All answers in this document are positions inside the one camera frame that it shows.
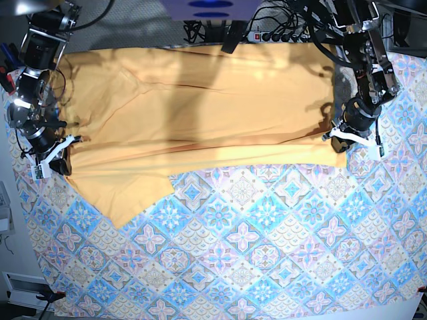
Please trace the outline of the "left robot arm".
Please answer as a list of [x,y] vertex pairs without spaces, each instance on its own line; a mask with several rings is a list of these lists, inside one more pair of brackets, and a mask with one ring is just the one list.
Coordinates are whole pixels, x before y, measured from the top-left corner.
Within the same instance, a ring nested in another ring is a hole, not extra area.
[[[399,92],[394,68],[388,59],[379,30],[380,13],[373,1],[339,1],[330,8],[330,17],[320,12],[319,1],[306,4],[306,21],[314,45],[335,64],[351,68],[357,93],[343,105],[341,115],[332,121],[332,128],[323,134],[337,153],[352,145],[363,145],[372,160],[384,158],[379,118],[382,106]],[[324,25],[343,33],[344,58],[325,48],[318,39],[315,26]]]

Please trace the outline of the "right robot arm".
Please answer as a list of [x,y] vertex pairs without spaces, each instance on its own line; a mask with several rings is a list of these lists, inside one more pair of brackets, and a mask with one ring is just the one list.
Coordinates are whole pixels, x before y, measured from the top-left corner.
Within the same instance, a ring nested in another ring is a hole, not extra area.
[[59,62],[73,35],[81,6],[72,1],[2,1],[2,13],[22,15],[28,29],[21,47],[1,44],[9,66],[22,69],[16,80],[1,70],[1,85],[9,94],[7,122],[29,143],[21,157],[31,164],[33,180],[47,179],[53,172],[72,172],[70,146],[79,136],[64,135],[67,124],[55,114],[60,99],[51,80],[60,73]]

